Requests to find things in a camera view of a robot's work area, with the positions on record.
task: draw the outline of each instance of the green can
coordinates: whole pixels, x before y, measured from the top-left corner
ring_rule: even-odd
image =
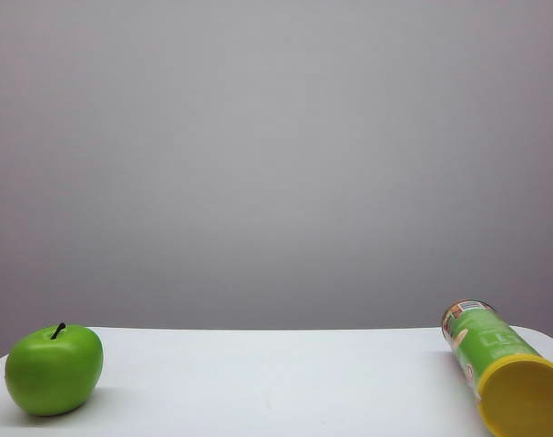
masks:
[[[442,332],[496,437],[553,437],[552,362],[479,300],[450,306]]]

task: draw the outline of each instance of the white surface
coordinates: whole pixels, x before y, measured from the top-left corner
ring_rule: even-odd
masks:
[[[0,436],[488,436],[438,328],[93,328],[105,364],[81,408],[21,412],[4,384]],[[517,331],[553,361],[553,339]]]

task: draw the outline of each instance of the white table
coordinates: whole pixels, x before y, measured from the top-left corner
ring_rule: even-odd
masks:
[[[0,359],[0,437],[488,436],[438,328],[92,328],[104,370],[85,405],[19,410]],[[517,332],[553,361],[553,339]]]

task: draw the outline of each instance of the yellow lid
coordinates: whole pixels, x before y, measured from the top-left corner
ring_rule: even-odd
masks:
[[[496,437],[553,437],[553,363],[538,355],[503,357],[483,373],[478,410]]]

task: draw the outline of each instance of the green apple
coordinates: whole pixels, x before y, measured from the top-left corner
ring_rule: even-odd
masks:
[[[6,388],[30,414],[69,412],[94,390],[102,361],[102,343],[94,331],[60,323],[16,343],[5,363]]]

